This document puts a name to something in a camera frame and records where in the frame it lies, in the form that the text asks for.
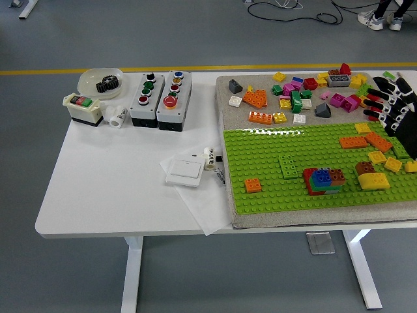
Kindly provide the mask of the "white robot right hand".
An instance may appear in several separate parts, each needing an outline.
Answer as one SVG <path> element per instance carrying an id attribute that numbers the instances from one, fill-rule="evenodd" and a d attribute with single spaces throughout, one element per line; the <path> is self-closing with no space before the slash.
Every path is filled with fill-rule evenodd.
<path id="1" fill-rule="evenodd" d="M 374 77 L 377 89 L 367 91 L 385 102 L 365 100 L 369 106 L 364 114 L 381 121 L 387 135 L 396 137 L 411 159 L 416 160 L 416 93 L 404 80 L 391 82 L 383 77 Z"/>

